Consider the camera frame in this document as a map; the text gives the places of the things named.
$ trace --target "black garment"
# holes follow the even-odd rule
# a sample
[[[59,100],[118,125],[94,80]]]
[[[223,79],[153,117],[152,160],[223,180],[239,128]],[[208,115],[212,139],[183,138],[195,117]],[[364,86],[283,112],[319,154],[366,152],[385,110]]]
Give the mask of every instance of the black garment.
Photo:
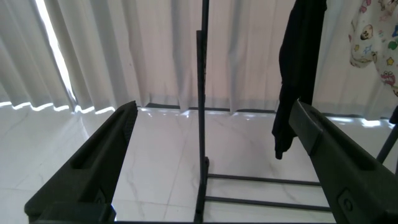
[[[279,52],[282,88],[272,128],[277,159],[282,159],[297,136],[289,125],[294,101],[312,104],[325,10],[326,0],[296,0],[290,12]]]

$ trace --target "curtain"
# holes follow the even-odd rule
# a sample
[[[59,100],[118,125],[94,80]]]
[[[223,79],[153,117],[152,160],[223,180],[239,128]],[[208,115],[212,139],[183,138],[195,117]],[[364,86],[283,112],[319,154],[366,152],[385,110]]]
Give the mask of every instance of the curtain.
[[[32,1],[0,1],[0,102],[72,106]]]
[[[64,101],[71,99],[71,103],[63,103],[78,105],[83,110],[93,107],[97,111],[110,106],[117,108],[131,100],[136,100],[139,106],[157,103],[177,105],[181,110],[197,106],[195,31],[200,29],[201,1],[44,1],[71,90],[68,91],[68,84],[62,85],[66,79],[59,76],[65,69],[54,63],[52,52],[55,51],[49,48],[48,34],[40,26],[40,19],[32,4],[25,2],[25,5],[30,5],[31,17],[14,23],[19,26],[24,22],[26,26],[36,24],[28,28],[35,28],[36,35],[41,35],[41,44],[34,43],[35,46],[31,47],[28,43],[33,42],[30,40],[31,34],[16,35],[25,39],[21,41],[26,43],[25,48],[31,55],[46,54],[46,57],[29,58],[36,67],[42,70],[51,67],[53,70],[38,72],[38,77],[30,76],[32,82],[26,81],[24,74],[28,70],[16,65],[19,57],[13,55],[14,48],[9,47],[8,42],[0,45],[8,49],[7,57],[2,57],[15,65],[7,69],[8,76],[13,78],[9,82],[21,85],[9,87],[3,81],[7,79],[2,76],[4,91],[0,88],[0,99],[3,95],[9,96],[14,104],[16,100],[11,95],[14,96],[12,93],[15,92],[24,93],[25,98],[20,101],[33,102],[31,98],[35,98],[35,92],[31,88],[40,84],[46,88],[38,89],[45,91],[44,96],[47,96],[40,103],[56,102],[56,97],[63,97]],[[206,107],[229,108],[231,112],[240,109],[274,111],[277,108],[281,85],[279,49],[294,2],[210,1]],[[357,114],[378,119],[380,116],[390,116],[398,101],[390,89],[381,83],[373,65],[358,69],[349,64],[348,27],[360,2],[328,1],[313,104],[326,113]],[[2,7],[0,10],[8,12],[10,17],[29,15],[11,7],[22,4],[22,1],[6,1],[2,4],[7,8]],[[11,75],[13,73],[10,71],[16,68],[21,70],[19,75]]]

